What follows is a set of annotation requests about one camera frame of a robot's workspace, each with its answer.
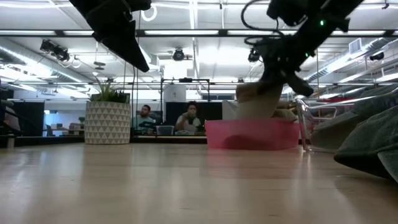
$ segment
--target clear plastic container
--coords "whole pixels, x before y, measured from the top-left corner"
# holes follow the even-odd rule
[[[299,144],[299,124],[277,118],[206,121],[205,126],[209,149],[276,151]]]
[[[157,135],[174,135],[174,126],[156,126]]]

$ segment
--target ceiling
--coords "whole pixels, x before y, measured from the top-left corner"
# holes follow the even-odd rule
[[[157,14],[151,21],[145,21],[140,12],[134,12],[133,17],[137,21],[138,29],[245,29],[241,20],[240,13],[247,0],[223,0],[224,9],[220,10],[219,0],[198,0],[197,11],[189,10],[189,0],[152,0],[156,7]],[[0,30],[88,30],[89,25],[74,7],[49,8],[51,5],[64,5],[70,3],[65,0],[20,0],[20,1],[1,1],[0,3]],[[392,7],[382,10],[382,1],[365,1],[362,9],[357,9],[352,13],[350,29],[396,29],[398,21],[398,9]],[[151,17],[153,9],[141,12],[146,17]],[[268,29],[275,28],[275,21],[266,16],[266,5],[258,5],[249,8],[246,13],[246,21],[253,26]],[[287,29],[283,23],[279,28]],[[40,45],[44,39],[41,37],[7,37],[7,40],[54,62],[55,67],[62,66],[57,64],[50,55],[45,55],[40,51]],[[67,70],[73,71],[81,78],[94,80],[93,72],[99,72],[98,77],[132,77],[134,69],[127,65],[124,68],[124,60],[113,55],[101,44],[96,47],[93,38],[69,38],[54,37],[50,38],[53,42],[62,47],[68,48],[71,55],[76,56],[81,61],[78,68],[70,65]],[[236,82],[239,78],[244,78],[247,82],[256,81],[262,74],[260,63],[250,64],[248,62],[249,46],[243,43],[242,37],[197,37],[195,44],[197,48],[198,78],[210,78],[214,82]],[[302,72],[299,76],[306,77],[309,73],[321,68],[323,64],[333,60],[344,51],[348,50],[348,44],[356,38],[329,38],[318,49],[318,57],[308,58],[302,65]],[[137,40],[147,55],[156,55],[160,59],[157,65],[167,65],[172,63],[171,52],[176,48],[183,49],[185,54],[193,55],[194,46],[191,37],[141,37]],[[386,61],[395,59],[395,50],[391,47],[386,51]],[[94,61],[104,62],[106,66],[103,71],[95,70]],[[375,66],[378,62],[365,63],[363,59],[358,59],[335,73],[343,73],[344,76],[353,75],[358,71],[365,70],[368,66]],[[139,82],[159,81],[161,70],[159,66],[153,68],[149,73],[139,72]],[[187,75],[194,77],[193,69],[188,69]],[[328,82],[338,82],[339,80],[328,80]]]

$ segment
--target pink plastic bin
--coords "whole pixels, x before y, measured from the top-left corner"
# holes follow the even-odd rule
[[[206,121],[209,149],[276,151],[297,147],[299,124],[276,118]]]

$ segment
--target woman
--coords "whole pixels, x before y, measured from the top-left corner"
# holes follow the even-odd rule
[[[200,125],[200,120],[197,118],[197,104],[191,101],[187,105],[187,112],[181,114],[175,124],[175,129],[178,131],[188,131],[195,134],[197,126]]]

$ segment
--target chair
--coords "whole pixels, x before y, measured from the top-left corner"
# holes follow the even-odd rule
[[[49,137],[49,136],[55,136],[54,134],[52,134],[52,129],[51,129],[51,126],[50,125],[45,125],[45,127],[47,128],[47,137]]]

